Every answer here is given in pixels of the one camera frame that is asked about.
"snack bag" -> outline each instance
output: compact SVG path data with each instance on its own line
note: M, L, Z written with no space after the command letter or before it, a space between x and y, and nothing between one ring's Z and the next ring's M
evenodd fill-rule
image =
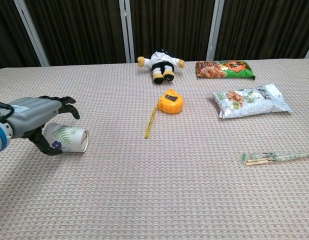
M223 119L293 111L273 83L254 89L213 92L213 97Z
M246 61L198 61L195 72L208 79L256 78Z

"yellow tape measure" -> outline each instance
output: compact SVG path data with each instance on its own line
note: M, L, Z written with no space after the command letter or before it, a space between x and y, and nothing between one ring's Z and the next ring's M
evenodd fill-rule
M144 138L149 138L151 125L153 124L157 109L167 113L167 114L177 114L180 113L184 106L184 99L183 97L178 94L173 89L168 89L162 97L160 97L158 104L152 111L151 118L148 124L148 127L145 131Z

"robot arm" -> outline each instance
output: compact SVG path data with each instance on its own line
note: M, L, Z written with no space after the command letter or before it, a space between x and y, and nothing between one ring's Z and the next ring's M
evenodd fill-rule
M0 102L0 152L11 139L29 139L44 154L54 156L61 149L52 148L42 134L45 124L58 114L72 113L80 119L78 110L70 105L76 101L69 97L24 97L4 104Z

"white paper cup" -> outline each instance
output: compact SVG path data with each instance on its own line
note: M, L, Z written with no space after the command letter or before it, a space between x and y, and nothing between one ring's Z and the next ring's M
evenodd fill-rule
M89 143L88 131L76 126L52 122L45 126L42 134L50 147L61 149L63 152L83 153Z

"black curtain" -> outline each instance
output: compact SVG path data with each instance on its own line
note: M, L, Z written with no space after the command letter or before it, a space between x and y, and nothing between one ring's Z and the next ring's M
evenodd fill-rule
M309 0L226 0L215 60L304 58Z
M205 60L215 0L131 0L135 60L165 48L185 61Z
M118 0L26 0L52 66L125 63Z
M40 62L13 0L0 0L0 69Z

